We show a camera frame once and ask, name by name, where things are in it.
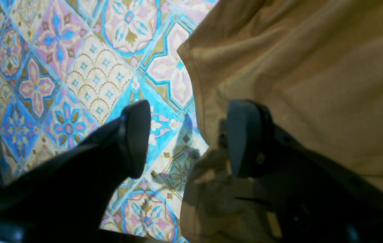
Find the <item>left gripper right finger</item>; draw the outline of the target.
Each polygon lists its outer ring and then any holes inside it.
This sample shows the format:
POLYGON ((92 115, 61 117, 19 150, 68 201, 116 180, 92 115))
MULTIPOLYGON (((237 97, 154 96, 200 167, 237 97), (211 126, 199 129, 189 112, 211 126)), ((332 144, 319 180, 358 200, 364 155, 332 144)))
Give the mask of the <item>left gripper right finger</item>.
POLYGON ((227 144, 232 173, 254 178, 284 243, 383 243, 383 192, 299 144, 269 110, 231 100, 227 144))

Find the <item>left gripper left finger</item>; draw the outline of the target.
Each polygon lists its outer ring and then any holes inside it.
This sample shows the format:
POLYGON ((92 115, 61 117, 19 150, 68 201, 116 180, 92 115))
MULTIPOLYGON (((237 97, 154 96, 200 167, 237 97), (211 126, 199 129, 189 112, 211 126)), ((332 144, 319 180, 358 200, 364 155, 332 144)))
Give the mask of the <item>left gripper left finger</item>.
POLYGON ((140 178, 147 161, 151 112, 129 104, 75 148, 0 189, 0 243, 128 243, 100 229, 114 191, 140 178))

